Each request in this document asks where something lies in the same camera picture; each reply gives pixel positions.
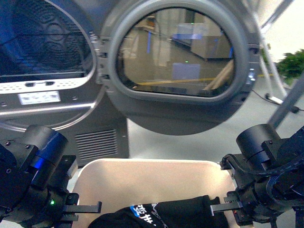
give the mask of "black cable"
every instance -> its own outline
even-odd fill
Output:
[[[260,98],[263,99],[264,101],[267,101],[267,102],[269,102],[269,103],[273,103],[273,104],[275,104],[275,105],[280,105],[280,104],[278,104],[278,103],[276,103],[276,102],[269,101],[269,100],[265,99],[265,98],[262,97],[260,94],[258,94],[256,91],[254,91],[253,89],[252,89],[251,91],[254,92],[258,97],[260,97]]]

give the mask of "round glass window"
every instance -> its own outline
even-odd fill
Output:
[[[131,90],[215,97],[235,77],[233,47],[211,18],[189,9],[163,9],[124,37],[116,69]]]

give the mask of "laundry basket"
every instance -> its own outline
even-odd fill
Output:
[[[235,186],[227,171],[210,161],[99,159],[79,173],[73,192],[80,205],[101,201],[102,214],[137,204],[219,196],[221,203]],[[239,228],[231,211],[229,227]],[[100,214],[79,214],[73,228],[86,228]]]

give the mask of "label sticker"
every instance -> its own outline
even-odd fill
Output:
[[[22,105],[60,102],[58,91],[18,94],[18,97]]]

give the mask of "white wall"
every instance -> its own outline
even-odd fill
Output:
[[[260,23],[263,24],[282,0],[261,0]],[[273,60],[282,59],[284,53],[304,49],[304,0],[294,0],[284,14],[266,34]]]

